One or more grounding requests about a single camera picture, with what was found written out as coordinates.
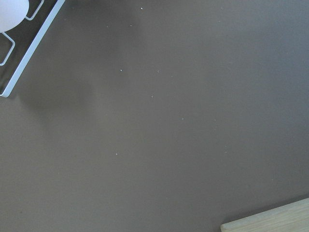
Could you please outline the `white plastic cup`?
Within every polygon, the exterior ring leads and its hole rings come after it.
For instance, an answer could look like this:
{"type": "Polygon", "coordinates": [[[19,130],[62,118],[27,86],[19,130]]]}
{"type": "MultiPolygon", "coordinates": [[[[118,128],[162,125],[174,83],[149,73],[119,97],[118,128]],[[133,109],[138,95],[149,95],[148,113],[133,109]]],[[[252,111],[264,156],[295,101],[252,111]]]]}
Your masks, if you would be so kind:
{"type": "Polygon", "coordinates": [[[0,31],[9,31],[20,24],[26,17],[28,10],[28,0],[1,0],[0,31]]]}

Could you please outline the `bamboo cutting board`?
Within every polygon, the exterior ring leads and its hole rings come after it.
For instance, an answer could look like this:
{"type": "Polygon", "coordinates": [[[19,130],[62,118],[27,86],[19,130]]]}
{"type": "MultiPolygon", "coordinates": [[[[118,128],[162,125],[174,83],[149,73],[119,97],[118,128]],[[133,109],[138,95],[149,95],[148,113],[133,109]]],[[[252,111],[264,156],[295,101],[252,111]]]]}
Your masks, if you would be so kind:
{"type": "Polygon", "coordinates": [[[223,232],[307,232],[308,198],[220,226],[223,232]]]}

